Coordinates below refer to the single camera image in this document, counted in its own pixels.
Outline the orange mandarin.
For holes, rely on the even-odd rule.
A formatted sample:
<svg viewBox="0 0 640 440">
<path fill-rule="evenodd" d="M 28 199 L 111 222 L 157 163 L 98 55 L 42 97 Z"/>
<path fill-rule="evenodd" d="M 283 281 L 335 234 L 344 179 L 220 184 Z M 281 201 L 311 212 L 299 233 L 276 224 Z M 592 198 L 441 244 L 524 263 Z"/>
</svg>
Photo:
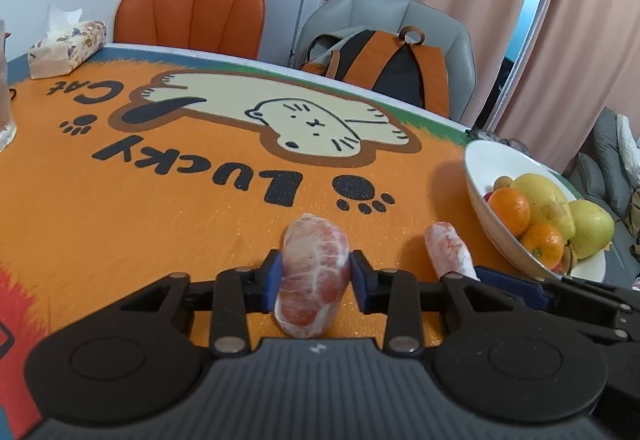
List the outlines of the orange mandarin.
<svg viewBox="0 0 640 440">
<path fill-rule="evenodd" d="M 521 245 L 548 270 L 554 269 L 564 256 L 565 239 L 548 223 L 529 226 L 520 238 Z"/>
<path fill-rule="evenodd" d="M 520 238 L 529 227 L 530 207 L 526 196 L 507 187 L 495 191 L 488 205 L 503 226 L 516 238 Z"/>
</svg>

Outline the peeled pomelo segment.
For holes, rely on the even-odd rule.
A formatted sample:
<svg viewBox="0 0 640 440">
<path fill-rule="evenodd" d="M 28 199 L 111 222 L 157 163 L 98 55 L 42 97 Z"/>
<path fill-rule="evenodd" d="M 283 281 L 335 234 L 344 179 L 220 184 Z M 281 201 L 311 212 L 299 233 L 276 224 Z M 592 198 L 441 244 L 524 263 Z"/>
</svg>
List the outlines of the peeled pomelo segment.
<svg viewBox="0 0 640 440">
<path fill-rule="evenodd" d="M 425 231 L 424 241 L 438 277 L 458 273 L 478 281 L 471 252 L 450 223 L 433 223 Z"/>
<path fill-rule="evenodd" d="M 331 221 L 305 213 L 285 231 L 273 314 L 288 335 L 309 339 L 332 325 L 350 281 L 349 242 Z"/>
</svg>

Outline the yellow green pear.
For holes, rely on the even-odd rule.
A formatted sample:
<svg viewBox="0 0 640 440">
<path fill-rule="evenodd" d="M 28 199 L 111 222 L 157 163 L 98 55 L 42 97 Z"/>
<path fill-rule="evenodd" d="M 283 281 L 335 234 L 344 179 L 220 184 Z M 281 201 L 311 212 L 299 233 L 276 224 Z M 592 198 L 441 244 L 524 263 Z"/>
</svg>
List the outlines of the yellow green pear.
<svg viewBox="0 0 640 440">
<path fill-rule="evenodd" d="M 590 258 L 612 241 L 615 233 L 614 219 L 590 200 L 576 199 L 568 205 L 576 227 L 570 245 L 578 260 Z"/>
</svg>

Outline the small brown longan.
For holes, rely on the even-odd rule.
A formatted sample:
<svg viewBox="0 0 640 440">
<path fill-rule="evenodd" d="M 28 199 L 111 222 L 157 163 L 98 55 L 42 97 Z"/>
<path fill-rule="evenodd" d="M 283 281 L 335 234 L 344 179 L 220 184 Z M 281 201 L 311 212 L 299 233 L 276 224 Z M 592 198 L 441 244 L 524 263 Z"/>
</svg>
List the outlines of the small brown longan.
<svg viewBox="0 0 640 440">
<path fill-rule="evenodd" d="M 513 179 L 508 177 L 507 175 L 501 175 L 501 177 L 499 177 L 495 182 L 494 185 L 492 186 L 492 189 L 494 191 L 498 191 L 498 189 L 506 189 L 507 187 L 510 187 L 513 183 Z"/>
</svg>

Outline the small green brown kiwi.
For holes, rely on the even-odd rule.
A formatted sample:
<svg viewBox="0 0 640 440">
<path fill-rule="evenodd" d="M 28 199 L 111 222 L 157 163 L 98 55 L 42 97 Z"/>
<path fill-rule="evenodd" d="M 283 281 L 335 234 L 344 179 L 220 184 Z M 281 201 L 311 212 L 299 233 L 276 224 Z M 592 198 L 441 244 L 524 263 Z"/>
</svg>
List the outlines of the small green brown kiwi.
<svg viewBox="0 0 640 440">
<path fill-rule="evenodd" d="M 563 257 L 558 265 L 559 275 L 569 275 L 577 264 L 577 255 L 571 244 L 564 247 Z"/>
</svg>

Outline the brown clothing pile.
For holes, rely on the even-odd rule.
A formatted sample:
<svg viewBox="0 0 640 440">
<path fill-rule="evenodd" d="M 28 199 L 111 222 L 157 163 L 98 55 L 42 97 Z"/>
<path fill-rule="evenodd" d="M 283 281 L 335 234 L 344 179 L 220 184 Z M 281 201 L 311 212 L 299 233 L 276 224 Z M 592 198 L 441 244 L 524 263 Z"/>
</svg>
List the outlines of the brown clothing pile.
<svg viewBox="0 0 640 440">
<path fill-rule="evenodd" d="M 629 202 L 624 218 L 627 231 L 634 240 L 630 246 L 631 255 L 639 259 L 640 256 L 640 189 L 636 189 Z"/>
</svg>

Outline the grey sofa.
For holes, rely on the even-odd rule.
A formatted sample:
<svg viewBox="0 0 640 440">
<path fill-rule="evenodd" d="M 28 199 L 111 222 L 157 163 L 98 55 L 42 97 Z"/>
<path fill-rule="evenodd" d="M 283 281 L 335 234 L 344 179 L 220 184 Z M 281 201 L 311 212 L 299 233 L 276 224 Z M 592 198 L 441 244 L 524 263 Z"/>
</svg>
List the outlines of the grey sofa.
<svg viewBox="0 0 640 440">
<path fill-rule="evenodd" d="M 602 109 L 563 177 L 578 193 L 612 215 L 615 233 L 610 249 L 605 252 L 604 282 L 630 288 L 639 275 L 639 260 L 631 252 L 637 240 L 628 232 L 624 218 L 634 190 L 620 157 L 616 114 L 610 108 Z"/>
</svg>

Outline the white ceramic bowl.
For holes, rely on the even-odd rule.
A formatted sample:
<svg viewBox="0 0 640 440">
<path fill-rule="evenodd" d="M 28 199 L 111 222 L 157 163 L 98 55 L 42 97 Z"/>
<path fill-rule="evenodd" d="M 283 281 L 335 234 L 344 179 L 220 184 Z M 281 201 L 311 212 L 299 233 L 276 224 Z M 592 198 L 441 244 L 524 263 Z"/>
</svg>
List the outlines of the white ceramic bowl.
<svg viewBox="0 0 640 440">
<path fill-rule="evenodd" d="M 539 279 L 604 278 L 615 225 L 603 208 L 503 144 L 469 144 L 464 169 L 480 225 L 513 267 Z"/>
</svg>

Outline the colourful lucky cat table mat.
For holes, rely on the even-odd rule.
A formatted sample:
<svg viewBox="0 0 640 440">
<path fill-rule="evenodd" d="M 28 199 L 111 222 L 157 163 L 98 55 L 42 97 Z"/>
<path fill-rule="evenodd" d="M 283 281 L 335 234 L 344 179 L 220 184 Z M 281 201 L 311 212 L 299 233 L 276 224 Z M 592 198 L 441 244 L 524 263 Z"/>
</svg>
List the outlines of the colourful lucky cat table mat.
<svg viewBox="0 0 640 440">
<path fill-rule="evenodd" d="M 206 70 L 244 108 L 278 91 L 336 111 L 384 111 L 419 148 L 349 146 L 325 166 L 286 158 L 283 109 L 242 128 L 181 115 L 119 130 L 112 116 L 134 90 L 167 70 Z M 66 77 L 32 80 L 9 66 L 17 134 L 1 155 L 1 434 L 80 439 L 44 424 L 22 371 L 41 338 L 172 271 L 199 281 L 254 267 L 288 225 L 313 213 L 341 226 L 375 267 L 435 276 L 423 232 L 453 224 L 476 261 L 509 262 L 484 233 L 468 182 L 487 192 L 501 175 L 544 173 L 513 148 L 473 142 L 423 111 L 320 82 L 306 74 L 224 56 L 112 46 Z M 588 439 L 592 423 L 524 430 L 470 414 L 412 365 L 374 345 L 383 321 L 346 296 L 323 352 L 284 340 L 270 316 L 250 319 L 253 362 L 228 366 L 192 401 L 149 425 L 101 428 L 96 439 Z"/>
</svg>

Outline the eyeglasses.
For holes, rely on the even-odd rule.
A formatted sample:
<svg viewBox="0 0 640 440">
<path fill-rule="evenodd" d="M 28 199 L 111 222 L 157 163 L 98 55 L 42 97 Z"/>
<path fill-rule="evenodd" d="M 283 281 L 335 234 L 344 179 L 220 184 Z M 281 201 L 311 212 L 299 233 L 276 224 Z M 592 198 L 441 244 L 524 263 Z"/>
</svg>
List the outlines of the eyeglasses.
<svg viewBox="0 0 640 440">
<path fill-rule="evenodd" d="M 528 147 L 521 141 L 515 139 L 505 139 L 504 137 L 500 137 L 495 132 L 487 131 L 484 129 L 472 128 L 465 131 L 466 135 L 472 141 L 488 141 L 488 142 L 496 142 L 511 148 L 516 149 L 520 153 L 530 156 L 530 152 Z"/>
</svg>

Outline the white pillow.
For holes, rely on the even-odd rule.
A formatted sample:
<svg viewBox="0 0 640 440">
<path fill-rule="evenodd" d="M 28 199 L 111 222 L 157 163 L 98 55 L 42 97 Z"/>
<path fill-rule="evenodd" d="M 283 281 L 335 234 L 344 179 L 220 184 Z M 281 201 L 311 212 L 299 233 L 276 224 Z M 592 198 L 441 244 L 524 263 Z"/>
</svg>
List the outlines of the white pillow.
<svg viewBox="0 0 640 440">
<path fill-rule="evenodd" d="M 626 177 L 633 189 L 640 187 L 640 149 L 638 141 L 631 132 L 629 118 L 619 114 L 616 116 L 616 133 L 620 159 Z"/>
</svg>

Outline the orange black backpack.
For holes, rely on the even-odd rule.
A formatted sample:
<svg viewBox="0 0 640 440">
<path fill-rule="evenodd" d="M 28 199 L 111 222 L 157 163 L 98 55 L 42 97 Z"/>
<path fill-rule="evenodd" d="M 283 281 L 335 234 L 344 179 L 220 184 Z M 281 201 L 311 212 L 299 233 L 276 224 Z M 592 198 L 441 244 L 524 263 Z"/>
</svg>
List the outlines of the orange black backpack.
<svg viewBox="0 0 640 440">
<path fill-rule="evenodd" d="M 307 48 L 300 70 L 450 115 L 444 53 L 425 43 L 416 26 L 398 33 L 358 28 L 347 36 L 322 34 Z"/>
</svg>

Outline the pink curtain right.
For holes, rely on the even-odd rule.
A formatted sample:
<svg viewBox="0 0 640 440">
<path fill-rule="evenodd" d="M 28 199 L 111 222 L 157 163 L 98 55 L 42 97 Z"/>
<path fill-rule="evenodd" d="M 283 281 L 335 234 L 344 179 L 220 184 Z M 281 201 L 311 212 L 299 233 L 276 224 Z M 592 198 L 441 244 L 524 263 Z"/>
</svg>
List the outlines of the pink curtain right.
<svg viewBox="0 0 640 440">
<path fill-rule="evenodd" d="M 497 131 L 562 171 L 605 107 L 638 128 L 639 0 L 552 0 Z"/>
</svg>

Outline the orange chair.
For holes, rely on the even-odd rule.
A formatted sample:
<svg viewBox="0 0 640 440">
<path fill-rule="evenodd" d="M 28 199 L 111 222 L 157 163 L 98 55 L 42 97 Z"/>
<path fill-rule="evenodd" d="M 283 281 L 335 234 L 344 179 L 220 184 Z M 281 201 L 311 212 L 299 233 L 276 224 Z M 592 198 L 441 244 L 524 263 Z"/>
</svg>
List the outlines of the orange chair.
<svg viewBox="0 0 640 440">
<path fill-rule="evenodd" d="M 121 0 L 113 40 L 255 59 L 265 0 Z"/>
</svg>

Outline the patterned tissue box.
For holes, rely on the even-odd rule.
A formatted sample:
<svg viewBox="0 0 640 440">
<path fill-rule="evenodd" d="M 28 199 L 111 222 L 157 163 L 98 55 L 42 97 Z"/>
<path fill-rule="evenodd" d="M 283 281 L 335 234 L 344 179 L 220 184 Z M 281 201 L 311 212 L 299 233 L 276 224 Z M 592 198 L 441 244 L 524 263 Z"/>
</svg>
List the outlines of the patterned tissue box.
<svg viewBox="0 0 640 440">
<path fill-rule="evenodd" d="M 82 20 L 81 16 L 81 8 L 48 7 L 47 33 L 27 51 L 32 79 L 66 76 L 104 47 L 105 22 Z"/>
</svg>

